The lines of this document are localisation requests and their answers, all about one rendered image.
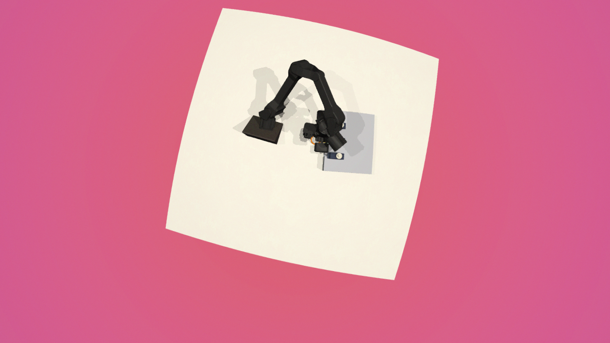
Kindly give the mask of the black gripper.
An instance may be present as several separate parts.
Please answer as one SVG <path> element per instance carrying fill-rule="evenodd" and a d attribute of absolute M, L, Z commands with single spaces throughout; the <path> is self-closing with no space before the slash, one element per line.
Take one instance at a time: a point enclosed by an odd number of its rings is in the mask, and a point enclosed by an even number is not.
<path fill-rule="evenodd" d="M 323 118 L 325 119 L 324 112 L 325 111 L 318 110 L 317 111 L 317 119 L 320 116 L 323 116 Z M 320 141 L 321 143 L 315 142 L 315 149 L 314 149 L 314 151 L 315 152 L 326 152 L 327 153 L 329 151 L 329 143 L 325 143 L 325 142 L 327 142 L 326 140 L 328 139 L 328 135 L 321 135 L 321 134 L 319 134 L 318 131 L 316 131 L 316 132 L 317 132 L 317 138 L 315 138 L 315 141 Z"/>

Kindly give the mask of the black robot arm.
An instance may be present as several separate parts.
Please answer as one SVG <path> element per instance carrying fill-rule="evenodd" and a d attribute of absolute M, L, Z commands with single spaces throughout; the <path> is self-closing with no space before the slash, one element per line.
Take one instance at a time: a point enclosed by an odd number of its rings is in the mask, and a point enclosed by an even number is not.
<path fill-rule="evenodd" d="M 314 81 L 325 109 L 325 119 L 323 116 L 320 116 L 316 120 L 316 123 L 318 124 L 305 123 L 303 136 L 308 139 L 313 137 L 317 138 L 316 131 L 321 135 L 328 135 L 326 141 L 334 151 L 337 151 L 347 143 L 339 132 L 342 130 L 345 115 L 341 107 L 339 107 L 334 100 L 333 94 L 326 81 L 325 73 L 319 70 L 315 65 L 310 64 L 307 60 L 293 61 L 290 65 L 288 68 L 288 77 L 277 92 L 275 98 L 268 103 L 264 110 L 259 111 L 259 116 L 261 117 L 259 128 L 261 130 L 273 130 L 276 122 L 275 116 L 283 113 L 283 110 L 286 108 L 284 106 L 284 101 L 302 77 Z"/>

